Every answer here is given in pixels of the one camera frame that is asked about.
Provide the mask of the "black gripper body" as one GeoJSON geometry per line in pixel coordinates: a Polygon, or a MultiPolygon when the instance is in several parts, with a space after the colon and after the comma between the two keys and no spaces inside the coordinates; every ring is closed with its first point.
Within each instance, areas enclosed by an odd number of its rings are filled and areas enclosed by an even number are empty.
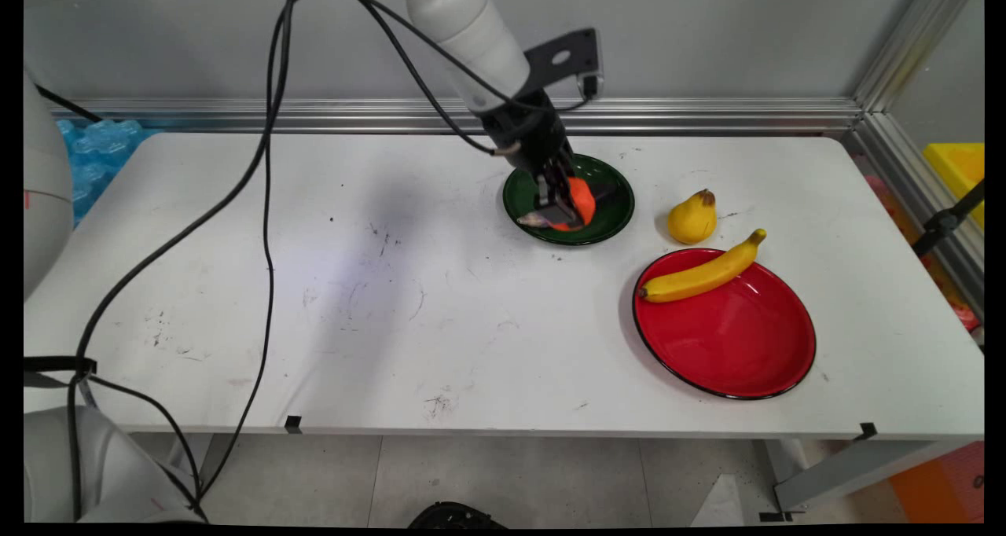
{"type": "Polygon", "coordinates": [[[514,168],[536,177],[547,167],[558,167],[560,154],[573,152],[563,120],[545,90],[529,92],[517,101],[532,109],[502,104],[481,112],[480,121],[499,149],[518,145],[516,152],[506,156],[507,161],[514,168]]]}

